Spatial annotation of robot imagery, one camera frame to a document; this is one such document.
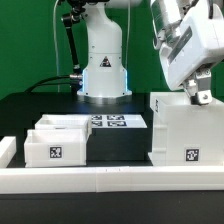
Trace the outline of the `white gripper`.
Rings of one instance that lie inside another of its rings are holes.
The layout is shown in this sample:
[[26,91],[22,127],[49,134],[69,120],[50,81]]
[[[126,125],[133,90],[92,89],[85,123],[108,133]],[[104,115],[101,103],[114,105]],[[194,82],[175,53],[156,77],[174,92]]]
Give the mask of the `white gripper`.
[[[195,105],[209,104],[209,69],[224,59],[223,1],[149,0],[149,6],[154,48],[159,51],[168,87],[177,90],[183,85]],[[187,79],[194,72],[194,79]]]

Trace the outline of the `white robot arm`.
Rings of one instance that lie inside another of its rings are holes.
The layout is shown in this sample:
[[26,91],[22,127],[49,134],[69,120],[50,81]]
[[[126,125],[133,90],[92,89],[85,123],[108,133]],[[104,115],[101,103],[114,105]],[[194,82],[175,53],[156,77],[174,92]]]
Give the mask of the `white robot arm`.
[[[131,96],[122,66],[122,30],[105,9],[141,1],[97,0],[84,6],[88,64],[80,98],[105,103]],[[224,60],[224,0],[148,0],[148,4],[154,48],[169,89],[186,91],[193,104],[210,103],[211,68]]]

